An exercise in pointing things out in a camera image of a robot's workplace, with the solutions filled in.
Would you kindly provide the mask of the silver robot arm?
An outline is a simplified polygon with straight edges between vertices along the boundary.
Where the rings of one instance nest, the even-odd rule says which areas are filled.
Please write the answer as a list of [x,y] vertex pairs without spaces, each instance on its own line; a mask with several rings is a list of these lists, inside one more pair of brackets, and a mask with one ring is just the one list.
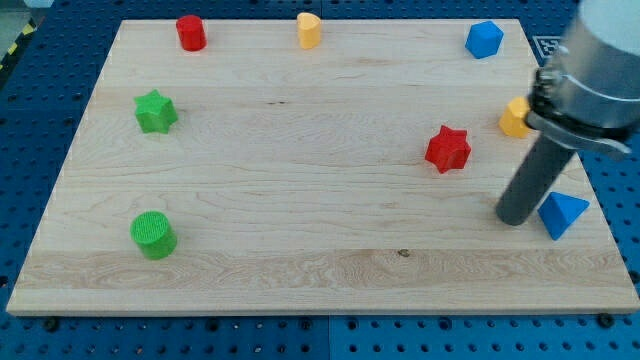
[[631,153],[639,127],[639,0],[583,0],[544,66],[526,122],[536,151]]

